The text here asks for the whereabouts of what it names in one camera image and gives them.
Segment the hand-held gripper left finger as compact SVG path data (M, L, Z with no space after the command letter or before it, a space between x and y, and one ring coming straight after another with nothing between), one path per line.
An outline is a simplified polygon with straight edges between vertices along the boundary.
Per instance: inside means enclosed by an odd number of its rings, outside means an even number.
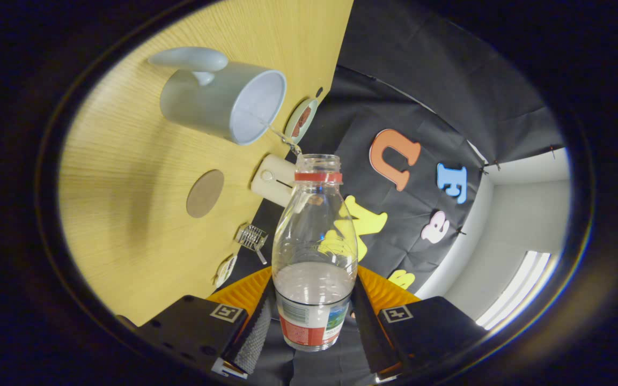
M142 325L127 321L127 327L198 373L245 380L267 339L273 291L267 267L208 298L184 295Z

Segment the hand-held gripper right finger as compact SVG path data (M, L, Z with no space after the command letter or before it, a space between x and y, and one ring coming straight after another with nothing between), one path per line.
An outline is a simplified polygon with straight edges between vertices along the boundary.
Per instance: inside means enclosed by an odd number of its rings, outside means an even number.
M420 300L365 267L351 303L369 369L386 380L455 371L488 334L442 296Z

